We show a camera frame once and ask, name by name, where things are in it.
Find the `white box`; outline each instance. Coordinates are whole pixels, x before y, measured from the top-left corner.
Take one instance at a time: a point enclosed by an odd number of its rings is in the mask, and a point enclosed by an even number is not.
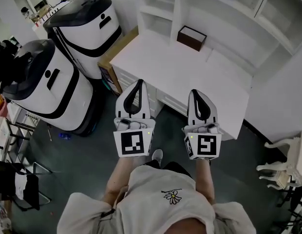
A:
[[[119,157],[148,156],[154,128],[114,132]]]
[[[219,156],[221,134],[187,133],[185,144],[189,159],[214,159]]]

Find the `white sneaker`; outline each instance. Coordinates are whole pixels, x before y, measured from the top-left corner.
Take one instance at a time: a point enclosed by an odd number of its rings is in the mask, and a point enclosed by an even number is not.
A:
[[[162,158],[163,158],[162,149],[156,149],[152,154],[152,160],[155,159],[157,162],[159,162],[159,165],[161,166]]]

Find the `tissue box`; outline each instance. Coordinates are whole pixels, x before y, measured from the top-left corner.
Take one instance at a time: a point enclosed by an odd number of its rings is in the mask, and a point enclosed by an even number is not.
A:
[[[184,45],[192,49],[200,51],[206,37],[207,36],[202,34],[201,32],[184,26],[178,32],[177,41],[183,43]]]
[[[187,133],[184,140],[189,159],[214,159],[219,156],[221,134]]]

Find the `cardboard box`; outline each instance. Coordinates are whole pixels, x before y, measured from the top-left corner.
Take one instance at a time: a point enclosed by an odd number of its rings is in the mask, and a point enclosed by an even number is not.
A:
[[[195,49],[196,51],[200,51],[203,43],[206,40],[206,37],[206,35],[197,30],[183,26],[178,32],[177,41],[192,49]]]
[[[118,83],[117,77],[113,70],[110,61],[119,53],[123,48],[126,47],[136,36],[138,35],[138,26],[133,28],[126,36],[117,41],[104,55],[101,56],[98,62],[98,67],[104,75],[106,81],[110,87],[118,94],[122,93],[122,88]]]
[[[219,156],[221,134],[187,133],[184,141],[189,159],[214,159]]]

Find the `blue bottle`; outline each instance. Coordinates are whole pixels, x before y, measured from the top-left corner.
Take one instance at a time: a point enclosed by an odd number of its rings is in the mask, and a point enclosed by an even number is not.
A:
[[[60,133],[59,137],[65,139],[65,140],[69,140],[69,139],[71,139],[71,134]]]

